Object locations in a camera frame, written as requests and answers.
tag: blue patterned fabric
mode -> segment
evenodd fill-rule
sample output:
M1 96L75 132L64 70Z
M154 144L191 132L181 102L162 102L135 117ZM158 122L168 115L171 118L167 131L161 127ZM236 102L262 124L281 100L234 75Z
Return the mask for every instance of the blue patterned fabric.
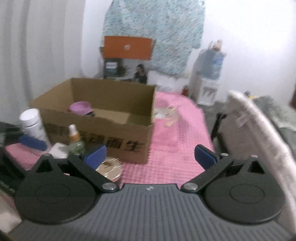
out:
M184 72L192 48L199 48L205 20L203 0L113 0L104 36L156 40L150 69L171 75Z

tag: pink cloth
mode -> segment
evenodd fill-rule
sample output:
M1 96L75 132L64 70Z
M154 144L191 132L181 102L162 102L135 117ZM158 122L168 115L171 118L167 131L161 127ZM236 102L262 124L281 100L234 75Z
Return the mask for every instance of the pink cloth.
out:
M210 150L213 147L202 110L187 97L158 92L155 107L169 106L175 107L179 114L178 122L169 127L173 131L168 135L152 137L146 165L124 163L121 183L176 183L180 187L204 171L194 159L194 148L197 144ZM6 149L26 170L31 169L40 157L21 144L7 146Z

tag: woman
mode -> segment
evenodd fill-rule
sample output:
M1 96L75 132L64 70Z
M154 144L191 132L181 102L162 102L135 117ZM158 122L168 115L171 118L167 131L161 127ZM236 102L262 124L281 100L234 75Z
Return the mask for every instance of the woman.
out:
M134 81L141 84L147 84L147 75L143 64L139 64L136 68L137 72L134 75Z

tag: purple bowl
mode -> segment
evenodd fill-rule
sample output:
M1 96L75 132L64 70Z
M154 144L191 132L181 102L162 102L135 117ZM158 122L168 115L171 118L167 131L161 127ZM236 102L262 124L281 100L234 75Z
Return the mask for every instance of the purple bowl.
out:
M91 104L88 101L79 101L70 105L69 110L78 115L86 115L92 112Z

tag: gray ribbed panel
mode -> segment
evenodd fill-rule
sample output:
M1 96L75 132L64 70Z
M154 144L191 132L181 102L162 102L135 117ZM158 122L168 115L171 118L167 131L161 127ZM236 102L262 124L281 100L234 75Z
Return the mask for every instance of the gray ribbed panel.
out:
M212 214L198 195L174 184L126 184L104 194L86 215L62 225L25 221L11 232L16 241L285 241L291 235L275 221L237 225Z

